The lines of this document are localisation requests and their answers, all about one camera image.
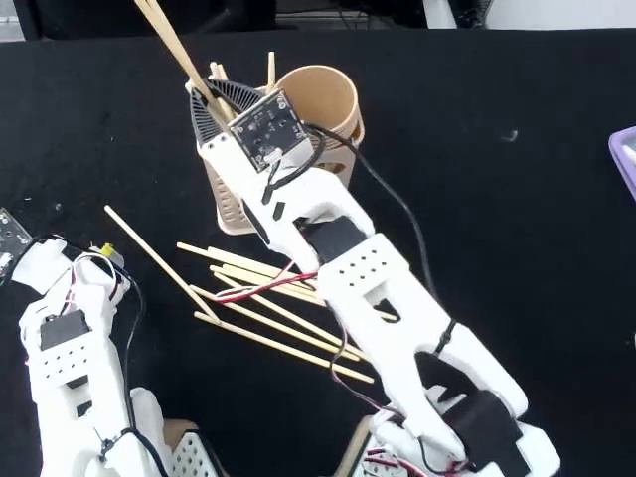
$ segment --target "bamboo chopstick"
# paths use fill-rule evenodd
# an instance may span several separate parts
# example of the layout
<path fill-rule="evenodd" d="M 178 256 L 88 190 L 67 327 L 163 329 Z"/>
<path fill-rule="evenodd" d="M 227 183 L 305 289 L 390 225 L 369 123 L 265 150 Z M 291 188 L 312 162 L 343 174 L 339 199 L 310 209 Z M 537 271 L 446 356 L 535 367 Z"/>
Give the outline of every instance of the bamboo chopstick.
<path fill-rule="evenodd" d="M 209 257 L 214 260 L 222 261 L 223 263 L 228 263 L 230 265 L 238 266 L 239 268 L 245 268 L 246 270 L 251 270 L 261 275 L 268 276 L 273 278 L 274 276 L 280 273 L 280 268 L 276 268 L 275 266 L 268 265 L 266 263 L 261 263 L 260 261 L 252 260 L 251 258 L 246 258 L 241 255 L 237 255 L 235 253 L 231 253 L 229 251 L 221 250 L 219 248 L 214 248 L 213 246 L 208 247 Z M 291 278 L 296 276 L 296 273 L 292 273 L 287 271 L 281 274 L 278 278 Z M 315 285 L 316 280 L 306 280 L 310 285 Z"/>
<path fill-rule="evenodd" d="M 177 242 L 177 248 L 180 250 L 188 251 L 190 253 L 195 253 L 197 255 L 205 256 L 207 258 L 211 258 L 212 260 L 220 261 L 223 263 L 229 263 L 240 268 L 245 268 L 250 271 L 256 271 L 262 275 L 269 276 L 273 278 L 274 276 L 280 273 L 280 269 L 275 266 L 267 265 L 265 263 L 261 263 L 256 260 L 252 260 L 251 258 L 246 258 L 241 255 L 237 255 L 235 253 L 231 253 L 229 251 L 220 250 L 218 248 L 210 247 L 209 249 L 198 248 L 197 246 L 192 246 L 187 243 L 183 243 L 181 241 Z M 279 278 L 292 278 L 296 276 L 295 273 L 290 271 L 286 271 L 280 275 Z M 314 280 L 305 280 L 307 283 L 311 283 Z M 309 285 L 305 285 L 304 283 L 298 283 L 297 286 L 302 288 L 307 288 L 311 290 Z"/>
<path fill-rule="evenodd" d="M 237 266 L 233 265 L 225 264 L 223 265 L 223 267 L 210 265 L 210 270 L 212 272 L 221 273 L 223 275 L 227 275 L 241 281 L 246 281 L 247 283 L 251 283 L 254 285 L 264 285 L 265 283 L 269 283 L 271 281 L 271 278 L 269 278 L 268 276 L 259 275 L 257 273 L 254 273 L 253 271 L 243 270 L 242 268 L 238 268 Z M 291 296 L 292 298 L 296 298 L 298 300 L 313 303 L 314 305 L 325 306 L 324 301 L 319 300 L 318 298 L 313 298 L 309 295 L 305 295 L 303 293 L 299 293 L 289 286 L 275 286 L 271 288 L 271 290 L 277 291 L 278 293 L 282 293 L 287 296 Z"/>
<path fill-rule="evenodd" d="M 234 280 L 232 280 L 231 278 L 226 277 L 225 275 L 221 275 L 220 273 L 215 273 L 215 278 L 217 278 L 218 280 L 222 281 L 223 283 L 225 283 L 228 286 L 231 286 L 232 288 L 236 288 L 238 286 L 240 286 L 237 282 L 235 282 Z M 313 323 L 310 323 L 307 320 L 304 320 L 303 318 L 300 318 L 298 315 L 295 315 L 294 313 L 290 312 L 289 310 L 286 310 L 285 308 L 283 308 L 282 306 L 277 305 L 276 303 L 269 301 L 268 299 L 260 296 L 260 295 L 252 295 L 250 297 L 252 300 L 256 301 L 257 303 L 260 303 L 262 306 L 269 308 L 271 311 L 278 313 L 280 316 L 282 316 L 283 318 L 288 319 L 289 321 L 292 321 L 294 323 L 296 323 L 298 326 L 303 327 L 305 330 L 312 332 L 313 334 L 315 334 L 316 336 L 321 337 L 322 339 L 329 341 L 331 343 L 333 343 L 334 345 L 340 347 L 342 345 L 342 340 L 334 335 L 332 335 L 331 333 L 323 330 L 322 328 L 320 328 L 319 326 L 314 325 Z M 369 359 L 367 358 L 367 356 L 360 351 L 358 348 L 347 344 L 347 346 L 345 347 L 346 351 L 349 351 L 350 353 L 362 358 L 365 361 L 368 361 Z"/>
<path fill-rule="evenodd" d="M 265 92 L 270 94 L 276 85 L 276 56 L 274 52 L 267 55 L 267 88 Z"/>
<path fill-rule="evenodd" d="M 210 116 L 215 120 L 219 127 L 228 132 L 228 124 L 224 119 L 223 113 L 220 111 L 219 104 L 210 93 L 210 90 L 201 79 L 201 76 L 197 72 L 197 68 L 188 56 L 186 49 L 179 40 L 179 37 L 175 33 L 174 29 L 170 25 L 170 22 L 163 13 L 163 10 L 156 2 L 156 0 L 134 0 L 135 4 L 141 10 L 141 12 L 148 20 L 148 23 L 157 32 L 157 35 L 163 40 L 170 53 L 172 53 L 175 60 L 181 65 L 183 71 L 188 75 L 193 86 L 205 97 L 208 104 L 206 108 L 210 113 Z"/>
<path fill-rule="evenodd" d="M 190 285 L 190 288 L 192 288 L 192 290 L 194 290 L 195 293 L 199 294 L 200 296 L 203 296 L 205 298 L 209 298 L 211 300 L 214 300 L 214 294 L 210 293 L 207 290 L 204 290 L 203 288 L 200 288 L 196 285 Z M 226 306 L 228 308 L 230 308 L 231 310 L 234 310 L 244 316 L 246 316 L 247 318 L 251 318 L 252 320 L 256 320 L 259 323 L 262 323 L 265 326 L 269 326 L 270 328 L 273 328 L 275 330 L 280 331 L 281 333 L 284 333 L 286 335 L 289 335 L 293 338 L 296 338 L 300 341 L 304 341 L 305 343 L 309 343 L 310 345 L 313 345 L 317 348 L 320 348 L 321 350 L 324 351 L 328 351 L 329 353 L 338 353 L 338 347 L 334 346 L 334 345 L 330 345 L 329 343 L 325 343 L 324 341 L 320 341 L 316 338 L 314 338 L 313 336 L 309 336 L 306 335 L 305 333 L 301 333 L 297 330 L 294 330 L 293 328 L 290 328 L 286 325 L 283 325 L 281 323 L 278 323 L 277 321 L 274 321 L 272 319 L 267 318 L 266 316 L 261 315 L 260 313 L 256 313 L 255 311 L 251 311 L 248 310 L 247 308 L 244 308 L 240 305 L 236 305 L 235 303 L 222 303 L 223 306 Z M 356 355 L 353 355 L 349 352 L 343 352 L 342 354 L 343 358 L 347 358 L 349 360 L 352 361 L 360 361 L 360 358 L 358 358 Z"/>
<path fill-rule="evenodd" d="M 214 319 L 219 320 L 219 317 L 215 314 L 214 311 L 210 309 L 208 304 L 194 291 L 190 289 L 188 283 L 185 282 L 181 276 L 157 253 L 147 242 L 144 240 L 116 211 L 112 209 L 111 206 L 105 206 L 103 208 L 106 213 L 130 236 L 131 239 L 135 240 L 137 244 L 143 248 L 143 250 L 150 255 L 150 257 L 157 262 L 157 264 L 163 268 L 170 278 L 175 280 L 175 282 L 181 287 L 186 294 L 192 298 L 192 300 L 197 303 L 201 307 L 203 311 L 205 311 L 208 315 L 213 317 Z"/>
<path fill-rule="evenodd" d="M 309 353 L 305 353 L 304 351 L 297 350 L 296 348 L 292 348 L 291 346 L 283 345 L 282 343 L 278 343 L 277 341 L 270 340 L 269 338 L 265 338 L 264 336 L 260 336 L 256 333 L 252 333 L 251 331 L 247 331 L 244 328 L 241 328 L 239 326 L 226 323 L 225 321 L 215 320 L 209 317 L 208 315 L 201 313 L 200 311 L 195 311 L 195 316 L 199 318 L 200 320 L 216 325 L 232 333 L 241 335 L 244 338 L 248 338 L 262 345 L 269 346 L 270 348 L 274 348 L 275 350 L 281 351 L 282 353 L 295 356 L 296 358 L 300 358 L 301 360 L 307 361 L 309 363 L 313 363 L 314 365 L 318 365 L 322 368 L 329 369 L 329 364 L 330 364 L 329 361 L 323 360 L 322 358 L 318 358 L 317 356 L 310 355 Z M 373 378 L 367 375 L 363 375 L 362 373 L 358 373 L 357 371 L 351 370 L 349 368 L 345 368 L 344 366 L 334 365 L 333 368 L 334 368 L 334 371 L 338 372 L 339 374 L 348 376 L 355 380 L 362 381 L 363 383 L 372 384 L 375 381 Z"/>
<path fill-rule="evenodd" d="M 215 77 L 215 80 L 227 80 L 228 76 L 226 75 L 226 71 L 223 68 L 223 65 L 217 64 L 217 62 L 210 63 L 210 70 Z M 235 114 L 230 108 L 230 105 L 222 98 L 219 98 L 219 105 L 221 106 L 221 110 L 225 115 L 228 121 L 232 121 L 235 118 Z"/>

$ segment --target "black wire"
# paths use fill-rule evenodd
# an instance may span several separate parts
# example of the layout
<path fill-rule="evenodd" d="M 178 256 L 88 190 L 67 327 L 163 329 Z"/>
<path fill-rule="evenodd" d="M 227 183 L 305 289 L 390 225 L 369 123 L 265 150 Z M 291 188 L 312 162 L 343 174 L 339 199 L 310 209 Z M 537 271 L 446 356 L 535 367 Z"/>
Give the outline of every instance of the black wire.
<path fill-rule="evenodd" d="M 133 428 L 137 428 L 137 419 L 135 417 L 134 407 L 132 405 L 132 396 L 130 395 L 130 383 L 128 379 L 128 365 L 130 363 L 130 348 L 132 345 L 132 339 L 135 336 L 135 331 L 137 331 L 137 327 L 139 323 L 143 319 L 146 314 L 146 299 L 143 296 L 143 292 L 139 287 L 137 281 L 128 273 L 125 269 L 119 267 L 115 263 L 113 264 L 115 270 L 118 273 L 123 275 L 132 285 L 137 294 L 137 300 L 139 301 L 139 309 L 137 310 L 137 314 L 135 315 L 135 320 L 132 322 L 132 327 L 130 328 L 130 333 L 128 334 L 128 340 L 126 341 L 126 348 L 123 352 L 123 366 L 121 370 L 121 374 L 123 376 L 123 392 L 124 399 L 126 402 L 126 412 L 128 413 L 128 420 L 130 421 L 130 426 Z"/>
<path fill-rule="evenodd" d="M 351 152 L 353 152 L 356 155 L 356 158 L 362 163 L 362 165 L 365 167 L 365 169 L 367 169 L 369 174 L 371 174 L 371 176 L 404 209 L 404 211 L 406 212 L 406 215 L 408 216 L 408 219 L 410 220 L 410 223 L 413 226 L 413 229 L 415 230 L 415 237 L 417 238 L 417 245 L 419 247 L 419 257 L 420 257 L 420 260 L 421 260 L 421 269 L 422 269 L 422 272 L 424 274 L 424 283 L 426 285 L 426 288 L 428 288 L 428 293 L 430 293 L 430 295 L 437 302 L 439 302 L 439 296 L 437 294 L 437 290 L 436 290 L 435 284 L 433 282 L 432 272 L 430 271 L 430 264 L 428 262 L 428 252 L 426 251 L 426 242 L 424 241 L 424 235 L 421 232 L 421 228 L 419 226 L 419 222 L 417 221 L 417 217 L 415 216 L 413 211 L 410 209 L 408 204 L 404 201 L 404 199 L 402 197 L 399 196 L 399 194 L 394 190 L 394 188 L 391 187 L 387 183 L 387 181 L 385 181 L 382 178 L 382 176 L 380 176 L 380 174 L 378 174 L 374 170 L 374 168 L 371 166 L 371 164 L 369 163 L 367 158 L 358 150 L 358 148 L 356 146 L 354 146 L 351 143 L 351 141 L 348 141 L 347 139 L 343 138 L 339 134 L 336 134 L 335 132 L 330 131 L 329 129 L 326 129 L 326 128 L 322 127 L 322 126 L 319 126 L 318 124 L 305 123 L 305 125 L 308 128 L 313 129 L 315 131 L 318 131 L 321 134 L 324 134 L 325 136 L 340 142 L 342 145 L 347 146 L 351 150 Z"/>
<path fill-rule="evenodd" d="M 119 442 L 121 438 L 126 434 L 134 435 L 137 438 L 137 440 L 139 440 L 141 445 L 143 445 L 146 448 L 146 450 L 152 457 L 152 460 L 154 461 L 155 465 L 157 466 L 157 469 L 159 470 L 159 474 L 161 475 L 161 477 L 169 477 L 168 472 L 166 472 L 166 468 L 163 466 L 163 462 L 161 461 L 159 452 L 157 452 L 157 449 L 155 448 L 155 446 L 152 445 L 152 442 L 150 442 L 150 440 L 148 440 L 148 437 L 143 435 L 136 428 L 126 427 L 119 433 L 119 435 L 114 440 L 102 442 L 101 460 L 105 460 L 106 454 L 108 453 L 108 451 L 110 451 L 110 449 L 112 449 L 115 446 L 115 444 Z"/>
<path fill-rule="evenodd" d="M 272 166 L 272 170 L 269 174 L 267 185 L 265 186 L 265 190 L 263 192 L 264 204 L 268 202 L 268 198 L 271 197 L 271 193 L 273 191 L 283 186 L 286 186 L 292 181 L 295 181 L 300 176 L 302 176 L 305 172 L 311 169 L 316 164 L 316 162 L 318 162 L 318 159 L 320 159 L 320 156 L 322 156 L 322 153 L 325 151 L 326 141 L 325 141 L 325 136 L 323 136 L 322 134 L 316 134 L 316 137 L 318 137 L 318 146 L 316 147 L 316 149 L 314 149 L 314 152 L 311 155 L 311 157 L 307 159 L 301 166 L 294 169 L 294 171 L 292 171 L 291 173 L 287 174 L 285 177 L 282 177 L 273 183 L 271 182 L 271 180 L 273 179 L 274 174 L 278 170 L 279 163 L 276 163 L 274 166 Z"/>
<path fill-rule="evenodd" d="M 421 441 L 421 439 L 418 439 L 417 443 L 419 444 L 419 449 L 421 450 L 421 460 L 424 462 L 424 467 L 426 467 L 426 470 L 430 472 L 431 474 L 441 475 L 441 476 L 455 475 L 466 470 L 465 468 L 455 468 L 450 470 L 435 470 L 431 468 L 430 465 L 428 465 L 428 461 L 426 460 L 426 451 L 424 450 L 424 443 Z"/>

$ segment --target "robotic arm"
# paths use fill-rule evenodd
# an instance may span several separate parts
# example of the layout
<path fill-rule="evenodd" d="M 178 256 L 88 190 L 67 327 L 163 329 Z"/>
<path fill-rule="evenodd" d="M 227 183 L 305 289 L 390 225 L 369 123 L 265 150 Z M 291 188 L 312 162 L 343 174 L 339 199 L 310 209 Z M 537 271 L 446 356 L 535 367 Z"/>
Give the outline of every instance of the robotic arm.
<path fill-rule="evenodd" d="M 272 177 L 293 174 L 303 155 L 305 160 L 311 155 L 312 131 L 297 119 L 294 140 L 286 139 L 291 136 L 284 129 L 292 126 L 278 120 L 286 110 L 291 112 L 285 117 L 296 117 L 284 93 L 275 91 L 232 121 L 229 133 L 206 140 L 193 120 L 198 151 L 241 202 L 268 248 L 285 254 L 302 272 L 318 270 L 319 295 L 370 357 L 392 407 L 403 416 L 397 425 L 381 411 L 373 424 L 376 437 L 433 473 L 428 460 L 442 468 L 467 462 L 463 475 L 556 473 L 559 459 L 549 439 L 517 421 L 528 408 L 520 386 L 469 329 L 435 302 L 336 176 L 308 168 L 272 190 Z M 325 217 L 334 220 L 308 232 L 308 225 Z M 383 300 L 397 312 L 397 322 L 384 321 L 374 309 Z M 414 359 L 418 352 L 455 367 L 479 391 L 441 414 L 422 385 Z"/>

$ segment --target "black fabric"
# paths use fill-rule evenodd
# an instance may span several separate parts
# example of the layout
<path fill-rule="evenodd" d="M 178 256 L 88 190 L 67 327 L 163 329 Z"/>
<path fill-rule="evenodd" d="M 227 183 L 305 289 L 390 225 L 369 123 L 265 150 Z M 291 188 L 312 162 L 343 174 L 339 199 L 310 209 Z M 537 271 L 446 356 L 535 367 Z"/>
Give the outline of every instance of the black fabric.
<path fill-rule="evenodd" d="M 187 38 L 202 69 L 265 82 L 333 65 L 358 87 L 364 152 L 418 214 L 445 307 L 530 400 L 562 475 L 630 472 L 636 360 L 636 208 L 607 151 L 636 123 L 634 31 L 262 33 Z M 189 118 L 185 79 L 156 39 L 0 46 L 0 204 L 33 234 L 113 241 L 148 297 L 130 379 L 166 416 L 197 422 L 236 476 L 327 475 L 372 410 L 324 370 L 192 316 L 193 304 L 102 211 L 112 204 L 189 282 L 219 285 L 177 240 L 284 263 L 230 237 Z M 513 141 L 512 131 L 518 131 Z M 417 267 L 401 210 L 358 168 L 351 190 Z M 0 290 L 3 475 L 40 471 L 18 319 Z M 334 330 L 329 313 L 280 300 Z M 128 297 L 115 319 L 121 345 Z M 224 318 L 283 337 L 219 309 Z M 375 398 L 381 386 L 354 384 Z"/>

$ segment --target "purple container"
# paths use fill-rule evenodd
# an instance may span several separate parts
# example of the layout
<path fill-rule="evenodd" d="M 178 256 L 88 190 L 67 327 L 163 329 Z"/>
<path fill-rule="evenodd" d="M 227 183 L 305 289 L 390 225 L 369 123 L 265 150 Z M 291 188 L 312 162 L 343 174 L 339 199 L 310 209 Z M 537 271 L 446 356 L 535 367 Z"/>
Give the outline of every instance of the purple container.
<path fill-rule="evenodd" d="M 616 167 L 636 200 L 636 127 L 612 134 L 609 137 L 609 150 Z"/>

